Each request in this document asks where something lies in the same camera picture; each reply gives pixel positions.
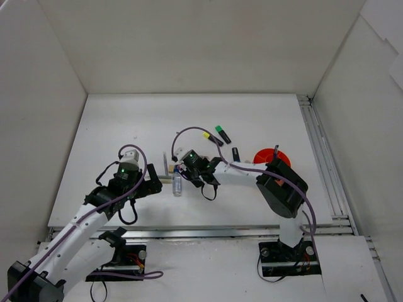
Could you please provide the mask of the orange round organizer container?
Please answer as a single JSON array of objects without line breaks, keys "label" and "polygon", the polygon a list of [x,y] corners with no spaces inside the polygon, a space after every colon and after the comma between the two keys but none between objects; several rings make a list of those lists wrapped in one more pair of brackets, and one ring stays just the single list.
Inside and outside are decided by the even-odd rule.
[{"label": "orange round organizer container", "polygon": [[[253,164],[270,163],[274,159],[275,150],[273,148],[264,148],[260,150],[253,158]],[[281,150],[277,150],[276,157],[291,167],[290,159]]]}]

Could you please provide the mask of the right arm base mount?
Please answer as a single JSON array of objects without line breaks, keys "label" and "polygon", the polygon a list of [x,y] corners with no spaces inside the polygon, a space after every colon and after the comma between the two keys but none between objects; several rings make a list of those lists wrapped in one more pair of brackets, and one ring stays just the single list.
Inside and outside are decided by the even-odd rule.
[{"label": "right arm base mount", "polygon": [[260,242],[258,272],[270,282],[280,282],[286,277],[321,275],[319,258],[311,240],[304,240],[290,248],[279,240]]}]

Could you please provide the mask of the clear yellow-green pen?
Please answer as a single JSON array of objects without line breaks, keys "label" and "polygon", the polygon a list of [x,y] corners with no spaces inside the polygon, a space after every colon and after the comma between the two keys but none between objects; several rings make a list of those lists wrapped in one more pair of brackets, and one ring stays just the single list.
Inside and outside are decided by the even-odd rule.
[{"label": "clear yellow-green pen", "polygon": [[163,184],[171,184],[172,183],[172,178],[169,176],[161,176],[159,177],[159,180],[163,183]]}]

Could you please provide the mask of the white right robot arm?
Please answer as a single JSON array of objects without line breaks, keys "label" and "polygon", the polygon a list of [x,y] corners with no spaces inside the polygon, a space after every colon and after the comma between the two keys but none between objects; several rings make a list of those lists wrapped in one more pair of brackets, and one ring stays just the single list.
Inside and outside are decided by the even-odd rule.
[{"label": "white right robot arm", "polygon": [[286,259],[301,252],[302,206],[306,203],[308,184],[283,160],[273,159],[266,164],[224,162],[220,157],[208,160],[193,149],[182,148],[173,153],[184,177],[195,187],[234,185],[255,187],[269,208],[280,217],[278,250]]}]

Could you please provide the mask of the aluminium right side rail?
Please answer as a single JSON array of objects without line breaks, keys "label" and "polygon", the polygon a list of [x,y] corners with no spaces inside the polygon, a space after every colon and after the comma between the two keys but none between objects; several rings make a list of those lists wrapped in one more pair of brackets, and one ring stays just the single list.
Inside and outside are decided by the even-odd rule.
[{"label": "aluminium right side rail", "polygon": [[315,112],[313,100],[308,96],[297,95],[305,127],[319,168],[321,181],[325,187],[325,196],[331,210],[333,228],[339,227],[337,235],[359,235],[355,219],[343,185],[336,169],[321,121]]}]

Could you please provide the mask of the yellow highlighter marker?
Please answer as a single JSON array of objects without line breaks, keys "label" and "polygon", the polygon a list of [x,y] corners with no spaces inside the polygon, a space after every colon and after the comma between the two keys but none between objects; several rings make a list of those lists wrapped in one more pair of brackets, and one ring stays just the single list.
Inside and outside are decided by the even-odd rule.
[{"label": "yellow highlighter marker", "polygon": [[209,141],[211,141],[212,143],[218,145],[219,147],[222,147],[222,146],[224,145],[223,141],[221,141],[219,138],[217,138],[217,137],[215,137],[214,135],[211,135],[211,134],[209,134],[209,133],[207,133],[207,132],[204,132],[204,133],[203,133],[203,136],[204,136],[207,140],[209,140]]}]

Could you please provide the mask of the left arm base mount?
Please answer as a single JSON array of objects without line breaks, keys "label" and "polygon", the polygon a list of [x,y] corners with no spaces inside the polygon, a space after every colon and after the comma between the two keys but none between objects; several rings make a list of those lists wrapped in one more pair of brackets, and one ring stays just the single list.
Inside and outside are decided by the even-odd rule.
[{"label": "left arm base mount", "polygon": [[111,261],[97,268],[89,276],[86,282],[125,282],[133,281],[116,274],[143,276],[145,274],[145,258],[147,257],[144,243],[129,243],[123,235],[126,229],[119,227],[114,231],[105,231],[98,238],[106,239],[116,251]]}]

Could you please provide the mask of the aluminium rail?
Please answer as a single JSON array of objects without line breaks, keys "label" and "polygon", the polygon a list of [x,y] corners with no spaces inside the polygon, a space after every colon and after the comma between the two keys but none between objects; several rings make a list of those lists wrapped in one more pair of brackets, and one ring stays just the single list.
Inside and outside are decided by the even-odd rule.
[{"label": "aluminium rail", "polygon": [[[242,238],[242,237],[277,237],[279,228],[202,228],[191,230],[128,230],[123,237],[133,240],[148,239],[195,239],[195,238]],[[316,235],[354,235],[353,228],[347,220],[336,220],[335,225],[320,226]]]},{"label": "aluminium rail", "polygon": [[325,187],[325,196],[331,210],[333,228],[339,227],[337,235],[359,235],[355,219],[343,185],[336,169],[321,121],[315,112],[313,100],[308,96],[297,95],[305,127],[319,168],[321,181]]}]

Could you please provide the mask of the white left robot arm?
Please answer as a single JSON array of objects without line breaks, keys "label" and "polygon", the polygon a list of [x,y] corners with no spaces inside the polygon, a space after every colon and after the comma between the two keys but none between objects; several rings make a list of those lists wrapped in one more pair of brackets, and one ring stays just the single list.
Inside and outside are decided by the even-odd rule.
[{"label": "white left robot arm", "polygon": [[37,255],[26,262],[16,261],[8,269],[8,293],[4,301],[63,301],[66,294],[102,266],[125,259],[126,230],[105,231],[105,226],[125,203],[162,191],[153,164],[138,164],[139,153],[129,150],[119,156],[118,169],[105,186],[99,185],[84,199],[73,219]]}]

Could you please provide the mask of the blue highlighter marker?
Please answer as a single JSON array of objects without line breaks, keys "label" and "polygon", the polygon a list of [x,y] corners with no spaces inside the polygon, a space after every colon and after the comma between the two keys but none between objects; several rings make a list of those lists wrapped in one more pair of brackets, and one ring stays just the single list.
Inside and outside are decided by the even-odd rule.
[{"label": "blue highlighter marker", "polygon": [[232,147],[232,158],[234,162],[240,162],[240,155],[237,147]]}]

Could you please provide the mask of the clear small spray bottle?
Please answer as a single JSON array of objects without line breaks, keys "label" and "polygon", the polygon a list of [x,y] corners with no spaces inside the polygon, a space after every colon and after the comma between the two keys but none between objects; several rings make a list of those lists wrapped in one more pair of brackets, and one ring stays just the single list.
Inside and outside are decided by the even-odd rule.
[{"label": "clear small spray bottle", "polygon": [[174,168],[172,174],[173,195],[180,197],[182,195],[182,176],[177,167]]}]

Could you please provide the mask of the aluminium front rail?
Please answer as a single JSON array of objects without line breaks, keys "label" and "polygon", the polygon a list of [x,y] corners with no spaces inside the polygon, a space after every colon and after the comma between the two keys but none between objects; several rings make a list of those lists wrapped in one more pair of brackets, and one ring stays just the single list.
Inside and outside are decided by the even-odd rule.
[{"label": "aluminium front rail", "polygon": [[[195,239],[195,238],[242,238],[242,237],[277,237],[279,228],[202,228],[191,230],[128,230],[123,237],[133,240],[148,239]],[[316,235],[354,235],[353,228],[347,220],[336,220],[335,225],[320,226]]]}]

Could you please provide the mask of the clear mechanical pencil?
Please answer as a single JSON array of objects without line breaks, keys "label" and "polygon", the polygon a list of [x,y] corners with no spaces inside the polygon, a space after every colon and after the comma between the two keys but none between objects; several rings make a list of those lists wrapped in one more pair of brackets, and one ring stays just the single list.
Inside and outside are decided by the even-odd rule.
[{"label": "clear mechanical pencil", "polygon": [[168,168],[168,164],[167,164],[167,155],[165,152],[163,152],[163,163],[164,163],[164,173],[166,176],[169,175],[169,168]]}]

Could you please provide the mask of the green highlighter marker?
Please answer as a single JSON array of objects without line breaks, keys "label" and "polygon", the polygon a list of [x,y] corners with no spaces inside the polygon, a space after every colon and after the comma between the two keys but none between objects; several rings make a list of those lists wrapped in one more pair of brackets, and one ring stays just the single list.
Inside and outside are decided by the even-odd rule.
[{"label": "green highlighter marker", "polygon": [[215,130],[217,131],[217,133],[220,135],[220,137],[223,139],[223,141],[226,144],[231,144],[232,143],[232,141],[229,138],[228,134],[224,131],[224,129],[220,125],[217,125],[215,127]]}]

